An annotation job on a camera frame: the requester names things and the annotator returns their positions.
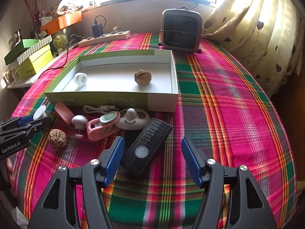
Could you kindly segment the yellow green shoe box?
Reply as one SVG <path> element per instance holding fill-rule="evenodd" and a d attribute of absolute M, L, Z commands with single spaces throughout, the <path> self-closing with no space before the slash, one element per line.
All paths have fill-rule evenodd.
<path fill-rule="evenodd" d="M 19 65 L 15 67 L 15 72 L 20 79 L 31 77 L 37 74 L 46 64 L 53 60 L 50 45 L 42 47 L 23 62 L 18 61 Z"/>

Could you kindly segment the small plug on strip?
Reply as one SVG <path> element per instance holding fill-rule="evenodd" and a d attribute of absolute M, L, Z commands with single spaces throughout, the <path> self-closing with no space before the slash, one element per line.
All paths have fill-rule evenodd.
<path fill-rule="evenodd" d="M 119 33 L 120 31 L 123 31 L 124 29 L 120 26 L 115 26 L 113 29 L 112 29 L 112 34 L 117 34 Z"/>

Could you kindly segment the cream heart pattern curtain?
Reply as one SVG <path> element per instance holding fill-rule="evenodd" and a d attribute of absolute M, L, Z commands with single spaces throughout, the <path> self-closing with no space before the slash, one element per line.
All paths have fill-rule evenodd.
<path fill-rule="evenodd" d="M 304 22 L 290 0 L 217 0 L 202 34 L 243 64 L 269 97 L 301 72 Z"/>

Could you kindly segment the orange tray shelf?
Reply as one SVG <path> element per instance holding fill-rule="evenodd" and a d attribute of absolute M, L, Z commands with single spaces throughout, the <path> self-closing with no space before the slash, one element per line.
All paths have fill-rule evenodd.
<path fill-rule="evenodd" d="M 52 35 L 62 30 L 63 28 L 66 28 L 81 21 L 82 21 L 81 11 L 67 13 L 45 24 L 40 28 L 40 31 L 45 31 L 48 35 Z"/>

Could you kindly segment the green open box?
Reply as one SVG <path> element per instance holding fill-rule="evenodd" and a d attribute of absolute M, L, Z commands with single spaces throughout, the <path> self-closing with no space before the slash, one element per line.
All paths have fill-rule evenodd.
<path fill-rule="evenodd" d="M 8 66 L 13 63 L 23 52 L 38 43 L 38 39 L 22 39 L 4 57 L 5 64 Z"/>

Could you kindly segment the pink clip with green disc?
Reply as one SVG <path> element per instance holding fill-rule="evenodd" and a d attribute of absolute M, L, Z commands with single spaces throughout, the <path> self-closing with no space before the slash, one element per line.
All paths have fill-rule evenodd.
<path fill-rule="evenodd" d="M 117 133 L 120 130 L 119 127 L 116 126 L 119 119 L 120 113 L 118 111 L 111 111 L 99 118 L 90 120 L 86 125 L 88 138 L 91 141 L 99 141 Z"/>

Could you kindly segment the pink oblong case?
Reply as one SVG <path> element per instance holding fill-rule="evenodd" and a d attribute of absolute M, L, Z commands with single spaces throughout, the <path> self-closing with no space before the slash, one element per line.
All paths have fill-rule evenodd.
<path fill-rule="evenodd" d="M 68 126 L 72 124 L 75 115 L 62 102 L 55 104 L 54 109 Z"/>

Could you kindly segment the green yellow figurine jar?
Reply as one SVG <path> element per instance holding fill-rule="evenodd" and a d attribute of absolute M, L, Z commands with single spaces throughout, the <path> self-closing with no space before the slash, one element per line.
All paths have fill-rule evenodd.
<path fill-rule="evenodd" d="M 67 38 L 67 30 L 64 28 L 52 35 L 53 46 L 57 53 L 61 53 L 62 51 L 67 49 L 68 38 Z"/>

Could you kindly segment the black remote with round button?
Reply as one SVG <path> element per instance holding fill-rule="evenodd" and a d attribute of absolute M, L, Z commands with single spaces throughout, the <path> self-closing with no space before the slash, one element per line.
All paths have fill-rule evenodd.
<path fill-rule="evenodd" d="M 133 144 L 124 153 L 121 166 L 133 175 L 141 176 L 150 167 L 156 154 L 164 146 L 173 127 L 152 118 Z"/>

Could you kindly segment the striped white box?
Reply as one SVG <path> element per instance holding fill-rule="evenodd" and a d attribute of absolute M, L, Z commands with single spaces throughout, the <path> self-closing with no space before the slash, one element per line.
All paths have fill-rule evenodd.
<path fill-rule="evenodd" d="M 46 51 L 50 48 L 50 43 L 53 41 L 52 36 L 49 35 L 46 38 L 40 40 L 35 45 L 30 47 L 24 53 L 22 53 L 18 58 L 18 64 L 22 64 L 25 60 L 27 60 L 30 56 L 35 54 L 36 52 L 40 51 L 41 49 L 45 49 Z"/>

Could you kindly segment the small white round cap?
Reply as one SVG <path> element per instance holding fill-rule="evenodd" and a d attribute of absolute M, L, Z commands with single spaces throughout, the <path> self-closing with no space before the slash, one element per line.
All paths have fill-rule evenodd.
<path fill-rule="evenodd" d="M 74 81 L 78 87 L 83 87 L 86 85 L 88 76 L 83 72 L 78 72 L 74 76 Z"/>

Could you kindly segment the beige desktop fan heater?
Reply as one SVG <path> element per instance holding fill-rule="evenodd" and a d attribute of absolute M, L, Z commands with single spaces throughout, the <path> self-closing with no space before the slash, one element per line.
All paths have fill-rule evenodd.
<path fill-rule="evenodd" d="M 164 49 L 194 53 L 199 49 L 202 16 L 187 7 L 162 12 L 160 44 Z"/>

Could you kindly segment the white mushroom shaped lamp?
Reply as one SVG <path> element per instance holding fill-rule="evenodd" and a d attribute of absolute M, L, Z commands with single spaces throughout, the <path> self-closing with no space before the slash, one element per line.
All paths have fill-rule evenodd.
<path fill-rule="evenodd" d="M 76 130 L 79 132 L 75 134 L 77 139 L 82 139 L 84 136 L 81 134 L 81 131 L 86 130 L 88 119 L 83 115 L 76 115 L 71 120 L 72 124 L 75 126 Z"/>

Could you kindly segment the green white cardboard box tray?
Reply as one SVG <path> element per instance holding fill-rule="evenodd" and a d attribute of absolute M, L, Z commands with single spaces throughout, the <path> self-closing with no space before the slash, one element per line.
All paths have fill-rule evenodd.
<path fill-rule="evenodd" d="M 134 74 L 139 70 L 152 74 L 149 84 L 135 82 Z M 74 81 L 78 72 L 88 76 L 83 87 Z M 174 112 L 178 100 L 175 60 L 169 50 L 123 50 L 79 56 L 44 93 L 51 104 L 114 105 L 119 109 Z"/>

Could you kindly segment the beige power strip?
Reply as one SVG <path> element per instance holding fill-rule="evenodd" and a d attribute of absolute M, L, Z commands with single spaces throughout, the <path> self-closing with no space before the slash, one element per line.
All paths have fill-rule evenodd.
<path fill-rule="evenodd" d="M 91 38 L 91 39 L 83 39 L 79 42 L 79 47 L 85 47 L 90 46 L 93 44 L 99 44 L 109 41 L 115 41 L 115 40 L 125 40 L 131 37 L 130 31 L 119 31 L 118 33 L 114 34 L 104 34 L 97 38 Z"/>

